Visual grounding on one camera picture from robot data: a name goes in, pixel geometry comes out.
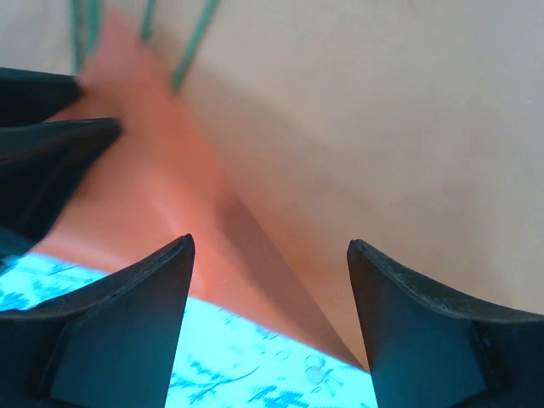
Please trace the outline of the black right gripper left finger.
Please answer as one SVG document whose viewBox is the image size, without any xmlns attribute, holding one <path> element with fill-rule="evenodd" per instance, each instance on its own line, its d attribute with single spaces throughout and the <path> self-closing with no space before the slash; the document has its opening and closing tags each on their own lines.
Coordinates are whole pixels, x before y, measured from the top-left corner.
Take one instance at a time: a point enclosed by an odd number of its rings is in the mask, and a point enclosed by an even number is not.
<svg viewBox="0 0 544 408">
<path fill-rule="evenodd" d="M 164 408 L 194 258 L 185 235 L 90 285 L 0 312 L 0 408 Z"/>
</svg>

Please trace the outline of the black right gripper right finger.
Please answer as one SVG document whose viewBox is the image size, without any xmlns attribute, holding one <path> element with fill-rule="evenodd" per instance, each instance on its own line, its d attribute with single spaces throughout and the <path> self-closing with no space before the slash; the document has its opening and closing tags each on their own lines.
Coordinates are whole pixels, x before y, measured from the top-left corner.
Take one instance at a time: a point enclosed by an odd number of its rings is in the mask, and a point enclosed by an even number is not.
<svg viewBox="0 0 544 408">
<path fill-rule="evenodd" d="M 459 292 L 361 240 L 347 258 L 378 408 L 544 408 L 544 315 Z"/>
</svg>

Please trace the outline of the artificial flower bouquet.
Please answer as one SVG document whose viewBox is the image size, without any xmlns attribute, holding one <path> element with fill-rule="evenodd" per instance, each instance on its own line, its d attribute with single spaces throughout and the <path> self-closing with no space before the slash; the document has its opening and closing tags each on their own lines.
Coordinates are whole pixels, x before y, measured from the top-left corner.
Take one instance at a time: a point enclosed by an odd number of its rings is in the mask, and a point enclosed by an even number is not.
<svg viewBox="0 0 544 408">
<path fill-rule="evenodd" d="M 67 0 L 71 17 L 71 57 L 73 71 L 82 71 L 88 57 L 97 46 L 102 26 L 104 0 Z M 171 88 L 176 94 L 192 66 L 197 51 L 207 34 L 210 23 L 218 8 L 219 0 L 206 0 L 198 20 L 191 32 L 184 53 L 171 75 Z M 144 0 L 144 12 L 140 26 L 140 38 L 144 42 L 151 39 L 153 19 L 157 11 L 157 0 Z"/>
</svg>

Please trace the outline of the orange wrapping paper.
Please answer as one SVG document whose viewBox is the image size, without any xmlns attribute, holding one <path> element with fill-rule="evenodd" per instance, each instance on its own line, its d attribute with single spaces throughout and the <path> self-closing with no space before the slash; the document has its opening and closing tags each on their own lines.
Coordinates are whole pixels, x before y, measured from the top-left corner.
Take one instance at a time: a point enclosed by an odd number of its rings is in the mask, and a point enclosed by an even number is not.
<svg viewBox="0 0 544 408">
<path fill-rule="evenodd" d="M 544 315 L 544 0 L 104 0 L 83 97 L 116 116 L 37 251 L 114 272 L 180 235 L 194 297 L 367 367 L 346 251 L 366 241 Z M 0 66 L 73 72 L 67 0 L 0 0 Z"/>
</svg>

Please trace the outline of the floral print tablecloth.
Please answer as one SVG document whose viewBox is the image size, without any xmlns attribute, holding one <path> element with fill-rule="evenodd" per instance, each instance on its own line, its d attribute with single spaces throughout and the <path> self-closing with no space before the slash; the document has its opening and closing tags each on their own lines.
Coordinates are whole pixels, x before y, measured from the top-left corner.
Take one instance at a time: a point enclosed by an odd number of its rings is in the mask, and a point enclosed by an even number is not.
<svg viewBox="0 0 544 408">
<path fill-rule="evenodd" d="M 190 297 L 165 408 L 377 408 L 353 366 Z"/>
</svg>

